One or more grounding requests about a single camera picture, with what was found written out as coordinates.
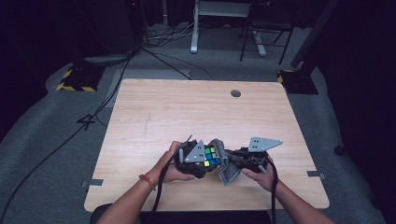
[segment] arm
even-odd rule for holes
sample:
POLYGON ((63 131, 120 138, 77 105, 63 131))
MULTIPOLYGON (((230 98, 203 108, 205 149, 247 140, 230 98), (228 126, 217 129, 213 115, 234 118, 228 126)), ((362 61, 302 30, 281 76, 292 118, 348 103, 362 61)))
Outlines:
MULTIPOLYGON (((264 189, 271 191, 272 181, 274 179, 273 170, 270 165, 268 165, 267 170, 267 175, 263 173, 257 174, 246 168, 242 169, 242 173, 257 181, 264 189)), ((300 198, 280 180, 276 186, 276 198, 289 213, 294 223, 333 223, 328 217, 300 198)))
MULTIPOLYGON (((155 166, 146 173, 146 176, 154 187, 158 185, 161 169, 169 161, 179 146, 179 142, 173 142, 169 150, 167 150, 158 160, 157 164, 155 164, 155 166)), ((175 165, 171 164, 166 172, 163 182, 167 183, 174 180, 192 180, 194 178, 194 175, 182 174, 176 169, 175 165)), ((136 223, 139 218, 140 210, 151 191, 152 188, 149 182, 139 179, 105 211, 98 223, 136 223)))

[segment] desk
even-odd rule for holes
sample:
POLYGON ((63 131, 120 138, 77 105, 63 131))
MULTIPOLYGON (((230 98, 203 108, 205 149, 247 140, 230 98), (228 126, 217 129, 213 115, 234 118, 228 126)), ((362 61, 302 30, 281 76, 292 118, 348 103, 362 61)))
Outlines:
MULTIPOLYGON (((194 8, 194 28, 191 40, 191 53, 198 52, 198 23, 199 16, 224 16, 224 17, 247 17, 250 3, 233 3, 233 2, 212 2, 195 0, 194 8)), ((257 49, 261 56, 267 55, 260 32, 253 34, 254 40, 257 44, 257 49)))
MULTIPOLYGON (((251 136, 278 139, 269 150, 279 176, 316 208, 329 201, 283 87, 278 83, 124 79, 108 124, 85 209, 114 203, 148 171, 173 140, 190 135, 208 144, 218 138, 228 149, 247 147, 251 136), (231 91, 239 90, 240 97, 231 91)), ((156 191, 143 211, 150 211, 156 191)), ((262 210, 271 194, 253 180, 238 176, 228 187, 219 172, 205 178, 163 185, 159 211, 262 210)))

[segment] bracelet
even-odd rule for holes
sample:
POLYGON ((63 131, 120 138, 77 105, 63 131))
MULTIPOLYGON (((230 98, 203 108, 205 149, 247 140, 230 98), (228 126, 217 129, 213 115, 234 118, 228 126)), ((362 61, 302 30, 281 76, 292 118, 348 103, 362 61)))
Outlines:
POLYGON ((152 184, 152 182, 149 180, 148 177, 146 177, 145 175, 140 175, 139 178, 146 180, 149 183, 149 186, 152 188, 152 190, 155 190, 154 185, 152 184))

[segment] table surface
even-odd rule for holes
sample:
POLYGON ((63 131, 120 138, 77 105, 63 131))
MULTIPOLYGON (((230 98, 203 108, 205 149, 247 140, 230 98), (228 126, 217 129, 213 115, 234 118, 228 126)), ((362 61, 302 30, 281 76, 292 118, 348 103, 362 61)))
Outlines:
MULTIPOLYGON (((172 141, 192 134, 208 144, 218 138, 228 149, 247 147, 252 136, 282 140, 269 149, 279 177, 316 208, 329 200, 283 87, 273 82, 124 79, 107 127, 85 209, 114 203, 148 171, 172 141), (241 92, 232 97, 231 91, 241 92)), ((143 211, 154 205, 156 191, 143 211)), ((262 210, 271 194, 244 175, 228 187, 219 172, 202 179, 163 185, 158 211, 262 210)))

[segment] hand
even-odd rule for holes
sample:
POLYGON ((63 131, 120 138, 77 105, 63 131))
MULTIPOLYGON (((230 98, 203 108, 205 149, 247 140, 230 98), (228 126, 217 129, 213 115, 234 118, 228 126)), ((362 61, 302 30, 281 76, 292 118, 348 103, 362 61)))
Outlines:
MULTIPOLYGON (((181 145, 180 142, 174 141, 172 145, 169 147, 169 150, 163 153, 163 155, 160 157, 160 159, 157 161, 154 167, 148 172, 147 175, 155 176, 155 180, 151 178, 152 180, 154 180, 155 184, 158 183, 158 177, 160 176, 161 169, 172 158, 172 156, 175 154, 175 152, 180 147, 180 145, 181 145)), ((174 180, 192 180, 194 178, 195 178, 194 175, 183 174, 176 168, 174 164, 170 164, 168 171, 166 172, 165 177, 163 179, 163 183, 172 182, 174 180)))
POLYGON ((264 189, 271 191, 274 180, 274 172, 272 166, 269 163, 267 165, 267 174, 264 173, 257 174, 256 172, 253 172, 247 168, 243 168, 242 173, 247 177, 249 177, 250 179, 256 181, 264 189))

